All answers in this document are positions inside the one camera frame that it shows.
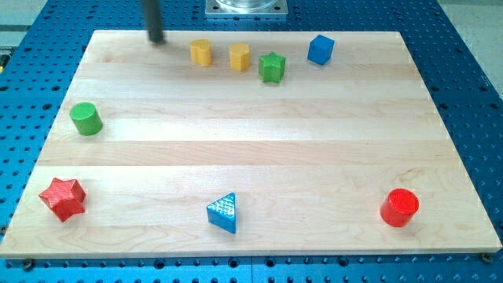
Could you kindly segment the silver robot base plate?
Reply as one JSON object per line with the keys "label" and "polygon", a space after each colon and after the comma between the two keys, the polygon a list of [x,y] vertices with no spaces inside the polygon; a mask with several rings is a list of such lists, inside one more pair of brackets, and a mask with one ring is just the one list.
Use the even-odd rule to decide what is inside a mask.
{"label": "silver robot base plate", "polygon": [[206,0],[207,15],[287,15],[286,0]]}

